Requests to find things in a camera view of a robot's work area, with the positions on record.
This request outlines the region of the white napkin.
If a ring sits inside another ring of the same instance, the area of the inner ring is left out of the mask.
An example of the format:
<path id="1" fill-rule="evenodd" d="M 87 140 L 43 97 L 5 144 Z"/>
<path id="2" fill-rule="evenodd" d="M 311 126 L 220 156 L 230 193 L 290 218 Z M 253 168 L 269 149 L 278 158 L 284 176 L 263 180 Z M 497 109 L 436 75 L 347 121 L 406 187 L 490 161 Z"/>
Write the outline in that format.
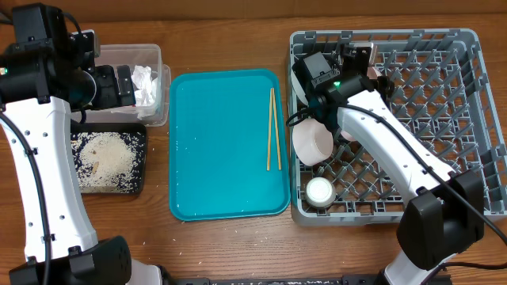
<path id="1" fill-rule="evenodd" d="M 158 72 L 150 66 L 135 65 L 131 80 L 135 103 L 125 107 L 125 112 L 136 115 L 138 120 L 147 120 L 158 107 Z"/>

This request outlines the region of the grey bowl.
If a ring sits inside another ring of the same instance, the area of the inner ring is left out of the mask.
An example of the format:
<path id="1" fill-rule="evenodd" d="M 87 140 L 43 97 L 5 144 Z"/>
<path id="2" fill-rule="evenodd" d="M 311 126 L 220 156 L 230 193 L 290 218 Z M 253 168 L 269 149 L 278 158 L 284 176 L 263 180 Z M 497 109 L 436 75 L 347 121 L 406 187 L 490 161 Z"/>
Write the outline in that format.
<path id="1" fill-rule="evenodd" d="M 298 100 L 303 103 L 304 105 L 308 106 L 308 101 L 306 99 L 306 93 L 299 83 L 298 78 L 295 75 L 295 72 L 293 70 L 290 71 L 290 79 L 292 84 L 292 89 L 297 96 Z"/>

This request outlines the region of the small pink plate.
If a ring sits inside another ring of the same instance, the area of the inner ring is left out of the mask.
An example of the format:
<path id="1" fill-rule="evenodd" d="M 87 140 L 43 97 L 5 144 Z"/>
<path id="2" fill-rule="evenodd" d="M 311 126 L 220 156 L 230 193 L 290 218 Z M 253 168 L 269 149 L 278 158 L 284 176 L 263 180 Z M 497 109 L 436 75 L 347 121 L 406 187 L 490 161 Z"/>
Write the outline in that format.
<path id="1" fill-rule="evenodd" d="M 309 118 L 293 127 L 292 144 L 299 160 L 304 165 L 313 166 L 331 156 L 334 138 L 324 124 Z"/>

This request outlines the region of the white cup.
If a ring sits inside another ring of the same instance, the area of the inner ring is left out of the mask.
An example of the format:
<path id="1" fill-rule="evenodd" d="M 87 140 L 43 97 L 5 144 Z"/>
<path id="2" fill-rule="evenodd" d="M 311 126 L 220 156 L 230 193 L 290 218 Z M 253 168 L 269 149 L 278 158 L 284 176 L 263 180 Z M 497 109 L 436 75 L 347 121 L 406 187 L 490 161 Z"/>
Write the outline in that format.
<path id="1" fill-rule="evenodd" d="M 336 190 L 326 178 L 315 177 L 307 183 L 305 197 L 312 207 L 327 208 L 335 201 Z"/>

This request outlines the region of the large white plate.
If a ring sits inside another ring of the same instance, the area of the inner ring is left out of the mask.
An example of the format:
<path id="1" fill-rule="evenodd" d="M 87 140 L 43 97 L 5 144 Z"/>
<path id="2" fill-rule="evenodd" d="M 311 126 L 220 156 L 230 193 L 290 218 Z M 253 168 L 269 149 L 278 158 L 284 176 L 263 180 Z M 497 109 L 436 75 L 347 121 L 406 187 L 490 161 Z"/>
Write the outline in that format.
<path id="1" fill-rule="evenodd" d="M 373 66 L 369 66 L 367 69 L 367 76 L 369 79 L 376 80 L 378 77 L 382 76 L 382 73 Z"/>

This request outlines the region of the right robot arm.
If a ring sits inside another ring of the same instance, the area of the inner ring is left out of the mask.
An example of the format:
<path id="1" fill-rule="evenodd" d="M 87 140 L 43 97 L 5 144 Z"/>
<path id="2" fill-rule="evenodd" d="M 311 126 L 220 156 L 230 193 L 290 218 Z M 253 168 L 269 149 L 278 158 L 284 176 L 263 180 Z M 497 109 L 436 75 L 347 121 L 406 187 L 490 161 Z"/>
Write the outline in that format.
<path id="1" fill-rule="evenodd" d="M 427 150 L 392 114 L 385 97 L 393 83 L 370 79 L 368 62 L 345 65 L 320 51 L 291 68 L 292 85 L 306 108 L 290 116 L 292 145 L 307 166 L 325 161 L 333 131 L 355 139 L 390 177 L 405 210 L 396 232 L 401 252 L 383 269 L 379 284 L 426 284 L 456 254 L 484 235 L 483 182 L 472 170 L 457 173 Z"/>

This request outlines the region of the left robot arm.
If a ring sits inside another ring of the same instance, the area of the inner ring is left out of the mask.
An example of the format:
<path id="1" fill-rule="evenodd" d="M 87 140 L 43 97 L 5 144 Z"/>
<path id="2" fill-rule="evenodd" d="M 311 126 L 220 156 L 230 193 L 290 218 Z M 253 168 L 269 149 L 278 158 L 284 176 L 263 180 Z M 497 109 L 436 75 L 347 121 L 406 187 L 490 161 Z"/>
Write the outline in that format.
<path id="1" fill-rule="evenodd" d="M 84 208 L 71 147 L 71 113 L 133 102 L 127 66 L 77 66 L 46 48 L 1 58 L 1 124 L 25 215 L 26 262 L 13 284 L 168 284 L 134 260 L 122 237 L 99 240 Z"/>

